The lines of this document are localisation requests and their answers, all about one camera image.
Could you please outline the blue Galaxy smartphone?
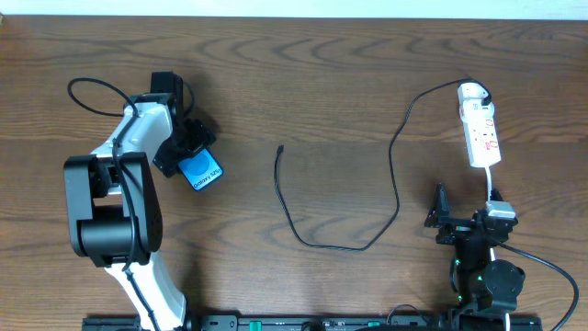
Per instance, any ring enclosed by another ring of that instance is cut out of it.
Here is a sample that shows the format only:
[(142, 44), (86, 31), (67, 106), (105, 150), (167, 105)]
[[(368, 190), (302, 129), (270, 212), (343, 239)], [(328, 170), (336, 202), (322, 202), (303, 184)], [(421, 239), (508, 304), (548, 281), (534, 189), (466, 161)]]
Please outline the blue Galaxy smartphone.
[(181, 161), (178, 167), (195, 191), (203, 190), (224, 173), (221, 165), (209, 149), (204, 149), (197, 155)]

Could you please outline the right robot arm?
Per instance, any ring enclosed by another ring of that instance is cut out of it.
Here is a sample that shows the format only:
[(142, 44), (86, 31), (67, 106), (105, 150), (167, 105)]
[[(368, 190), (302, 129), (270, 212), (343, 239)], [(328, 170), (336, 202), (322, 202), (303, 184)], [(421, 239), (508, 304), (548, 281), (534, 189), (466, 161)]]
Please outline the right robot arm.
[(438, 184), (424, 225), (438, 230), (438, 244), (455, 248), (449, 279), (458, 306), (439, 324), (451, 330), (508, 330), (509, 313), (517, 307), (526, 274), (496, 258), (493, 249), (518, 225), (511, 204), (494, 188), (483, 208), (468, 219), (455, 218), (450, 215), (447, 192)]

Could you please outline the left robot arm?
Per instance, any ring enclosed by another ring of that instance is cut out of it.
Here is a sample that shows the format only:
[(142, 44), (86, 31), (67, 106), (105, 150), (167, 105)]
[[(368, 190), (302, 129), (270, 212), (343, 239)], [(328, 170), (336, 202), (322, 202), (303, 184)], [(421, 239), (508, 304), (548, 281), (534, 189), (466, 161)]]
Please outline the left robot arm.
[(73, 251), (113, 277), (137, 313), (91, 316), (84, 330), (198, 330), (160, 251), (163, 215), (152, 171), (183, 176), (195, 191), (223, 169), (209, 151), (214, 133), (189, 114), (194, 94), (173, 72), (154, 72), (148, 92), (123, 94), (117, 128), (90, 154), (63, 165)]

